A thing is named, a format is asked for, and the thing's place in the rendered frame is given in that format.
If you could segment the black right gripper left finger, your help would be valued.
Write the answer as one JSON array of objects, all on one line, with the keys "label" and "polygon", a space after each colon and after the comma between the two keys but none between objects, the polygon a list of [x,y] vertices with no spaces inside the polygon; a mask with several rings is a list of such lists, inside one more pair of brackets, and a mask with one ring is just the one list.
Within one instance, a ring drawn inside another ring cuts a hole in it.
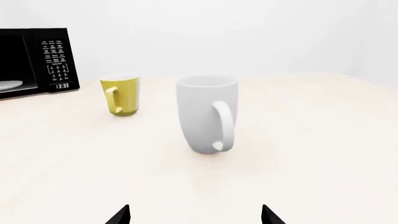
[{"label": "black right gripper left finger", "polygon": [[114,214],[105,224],[130,224],[129,205],[123,206],[123,208]]}]

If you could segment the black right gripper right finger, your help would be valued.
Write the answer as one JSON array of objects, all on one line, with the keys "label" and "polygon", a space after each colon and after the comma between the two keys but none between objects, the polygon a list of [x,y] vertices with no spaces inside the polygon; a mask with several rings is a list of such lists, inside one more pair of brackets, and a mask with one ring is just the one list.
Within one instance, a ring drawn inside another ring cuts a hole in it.
[{"label": "black right gripper right finger", "polygon": [[267,205],[262,205],[262,224],[286,224]]}]

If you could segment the yellow and white mug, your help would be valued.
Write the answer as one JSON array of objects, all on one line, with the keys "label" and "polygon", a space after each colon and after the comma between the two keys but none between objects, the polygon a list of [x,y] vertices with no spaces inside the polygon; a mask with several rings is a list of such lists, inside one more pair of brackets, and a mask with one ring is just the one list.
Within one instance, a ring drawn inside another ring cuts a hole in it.
[{"label": "yellow and white mug", "polygon": [[109,76],[100,80],[109,112],[115,116],[131,116],[140,108],[141,77]]}]

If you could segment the black microwave oven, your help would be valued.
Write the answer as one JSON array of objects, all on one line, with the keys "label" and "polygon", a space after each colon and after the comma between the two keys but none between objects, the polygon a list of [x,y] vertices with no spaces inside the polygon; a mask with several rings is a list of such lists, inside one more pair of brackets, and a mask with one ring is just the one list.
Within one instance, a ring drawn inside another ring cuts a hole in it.
[{"label": "black microwave oven", "polygon": [[11,80],[23,84],[0,100],[79,89],[67,28],[0,28],[0,82]]}]

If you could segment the white plate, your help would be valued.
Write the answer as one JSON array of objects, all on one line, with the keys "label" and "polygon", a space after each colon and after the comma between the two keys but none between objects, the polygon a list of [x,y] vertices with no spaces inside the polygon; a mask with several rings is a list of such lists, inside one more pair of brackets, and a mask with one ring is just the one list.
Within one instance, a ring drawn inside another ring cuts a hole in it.
[{"label": "white plate", "polygon": [[11,80],[11,81],[1,81],[0,82],[0,91],[7,91],[16,87],[19,87],[23,84],[22,81],[19,80]]}]

